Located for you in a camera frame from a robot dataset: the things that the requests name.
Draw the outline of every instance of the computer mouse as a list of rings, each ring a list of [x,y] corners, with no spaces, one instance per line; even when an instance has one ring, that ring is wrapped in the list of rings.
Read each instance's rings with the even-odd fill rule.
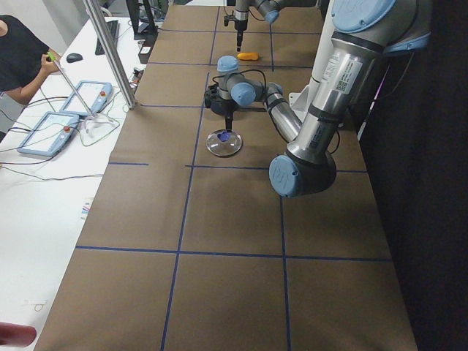
[[[81,60],[83,60],[83,57],[79,53],[69,53],[67,56],[67,62],[69,64],[72,64],[73,62],[81,61]]]

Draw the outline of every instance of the black keyboard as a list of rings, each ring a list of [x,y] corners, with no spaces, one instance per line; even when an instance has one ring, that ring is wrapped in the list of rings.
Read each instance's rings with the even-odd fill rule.
[[[109,22],[106,22],[107,28],[109,29],[110,36],[112,37],[112,40],[114,41],[114,45],[117,46],[117,39],[118,39],[118,20],[110,20]],[[104,48],[102,47],[101,42],[99,39],[97,40],[96,43],[96,50],[94,51],[96,55],[104,55]]]

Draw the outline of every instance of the red cup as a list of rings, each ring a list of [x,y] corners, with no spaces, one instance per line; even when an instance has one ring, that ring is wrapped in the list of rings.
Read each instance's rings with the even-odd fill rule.
[[[26,347],[36,339],[34,327],[0,322],[0,346]]]

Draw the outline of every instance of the metal pole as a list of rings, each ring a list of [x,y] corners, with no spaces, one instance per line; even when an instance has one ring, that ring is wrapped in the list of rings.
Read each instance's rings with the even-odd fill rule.
[[[125,98],[125,102],[127,103],[129,109],[132,109],[135,107],[135,95],[133,94],[133,90],[130,88],[124,67],[122,66],[122,62],[118,57],[116,46],[110,37],[104,15],[101,11],[101,7],[96,0],[83,0],[83,3],[85,4],[89,18],[93,23],[97,37],[102,43],[102,47],[104,48],[105,55],[109,61],[110,68],[116,77],[117,84]]]

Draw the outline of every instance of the black backdrop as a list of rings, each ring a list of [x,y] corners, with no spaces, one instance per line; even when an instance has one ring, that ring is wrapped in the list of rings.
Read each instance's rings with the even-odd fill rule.
[[[361,138],[420,351],[468,350],[467,22],[468,1],[434,1],[431,44]]]

